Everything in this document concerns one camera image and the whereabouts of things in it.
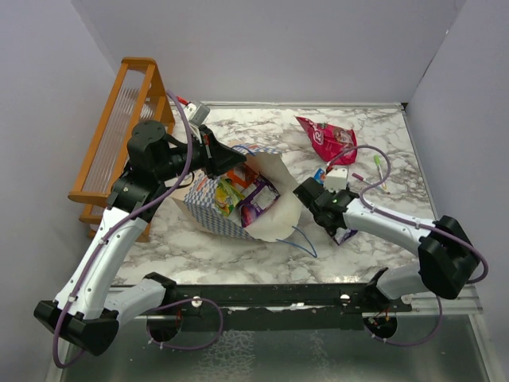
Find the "purple snack packet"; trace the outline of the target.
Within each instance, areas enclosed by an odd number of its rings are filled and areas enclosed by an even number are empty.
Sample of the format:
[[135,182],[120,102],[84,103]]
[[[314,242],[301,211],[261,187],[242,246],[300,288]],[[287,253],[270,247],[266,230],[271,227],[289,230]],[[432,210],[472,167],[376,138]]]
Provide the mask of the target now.
[[333,237],[333,240],[338,246],[341,246],[343,243],[350,240],[357,233],[358,233],[357,230],[353,230],[350,228],[338,228],[336,230],[336,234]]

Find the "yellow green snack packet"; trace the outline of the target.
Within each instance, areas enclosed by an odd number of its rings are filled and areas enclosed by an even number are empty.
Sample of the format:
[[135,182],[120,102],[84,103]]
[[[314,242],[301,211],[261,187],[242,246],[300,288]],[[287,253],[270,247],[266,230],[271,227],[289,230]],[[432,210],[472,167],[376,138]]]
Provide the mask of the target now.
[[219,212],[228,217],[234,211],[237,204],[245,198],[230,182],[220,178],[216,186],[215,207]]

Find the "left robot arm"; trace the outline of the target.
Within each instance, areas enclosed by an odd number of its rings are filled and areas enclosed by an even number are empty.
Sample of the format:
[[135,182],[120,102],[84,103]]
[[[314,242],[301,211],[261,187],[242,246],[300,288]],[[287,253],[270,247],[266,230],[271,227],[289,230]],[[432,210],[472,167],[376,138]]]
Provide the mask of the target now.
[[220,177],[247,160],[205,125],[183,143],[155,120],[137,124],[126,148],[129,159],[111,187],[91,245],[63,289],[40,301],[33,313],[55,341],[66,340],[94,356],[110,347],[121,325],[153,310],[167,314],[177,302],[176,283],[155,272],[117,297],[107,296],[127,252],[164,199],[187,173]]

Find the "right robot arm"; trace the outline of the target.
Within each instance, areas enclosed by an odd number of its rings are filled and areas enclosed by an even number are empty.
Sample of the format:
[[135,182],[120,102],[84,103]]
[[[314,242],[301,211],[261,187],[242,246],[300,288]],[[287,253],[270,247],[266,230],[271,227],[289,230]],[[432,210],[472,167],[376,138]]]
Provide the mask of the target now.
[[332,193],[311,177],[293,193],[330,236],[340,228],[350,228],[416,255],[416,263],[392,270],[384,267],[375,273],[361,293],[372,310],[383,311],[403,295],[426,291],[440,298],[455,299],[480,262],[464,229],[451,216],[419,220],[368,207],[358,194],[350,190]]

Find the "blue m&m's packet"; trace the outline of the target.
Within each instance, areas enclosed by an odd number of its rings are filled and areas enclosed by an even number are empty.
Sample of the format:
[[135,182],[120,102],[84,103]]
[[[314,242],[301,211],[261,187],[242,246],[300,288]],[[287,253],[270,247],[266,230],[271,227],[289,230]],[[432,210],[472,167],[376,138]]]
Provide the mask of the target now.
[[319,168],[313,176],[313,179],[319,184],[323,185],[326,177],[326,172],[322,168]]

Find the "red crisps bag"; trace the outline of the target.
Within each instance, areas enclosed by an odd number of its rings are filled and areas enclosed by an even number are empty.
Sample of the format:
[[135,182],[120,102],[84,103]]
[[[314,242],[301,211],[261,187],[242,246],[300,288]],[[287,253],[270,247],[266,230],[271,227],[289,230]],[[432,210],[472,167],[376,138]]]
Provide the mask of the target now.
[[353,130],[329,123],[315,123],[301,116],[297,116],[296,120],[307,134],[312,148],[325,162],[330,162],[338,154],[357,145]]

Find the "large purple snack bag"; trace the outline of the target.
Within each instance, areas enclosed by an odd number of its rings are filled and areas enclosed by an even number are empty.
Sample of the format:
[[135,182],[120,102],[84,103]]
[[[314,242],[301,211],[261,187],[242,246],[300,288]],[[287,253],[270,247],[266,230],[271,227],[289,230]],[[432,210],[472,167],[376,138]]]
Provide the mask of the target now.
[[245,198],[239,202],[238,210],[243,228],[254,223],[280,197],[272,182],[261,174],[242,191],[242,194]]

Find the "blue checkered paper bag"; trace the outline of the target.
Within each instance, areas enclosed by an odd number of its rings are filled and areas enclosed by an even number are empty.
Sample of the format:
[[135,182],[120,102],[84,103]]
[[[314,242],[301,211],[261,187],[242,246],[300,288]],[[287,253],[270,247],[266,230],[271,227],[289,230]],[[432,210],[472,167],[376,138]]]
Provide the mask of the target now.
[[202,170],[194,171],[190,185],[175,191],[171,198],[182,212],[201,231],[220,236],[264,242],[289,244],[289,237],[297,231],[301,216],[301,202],[293,191],[297,181],[273,148],[256,144],[237,144],[233,148],[247,157],[245,165],[266,177],[280,193],[280,197],[254,223],[241,226],[238,205],[230,216],[223,216],[215,207],[216,186],[220,178],[211,179]]

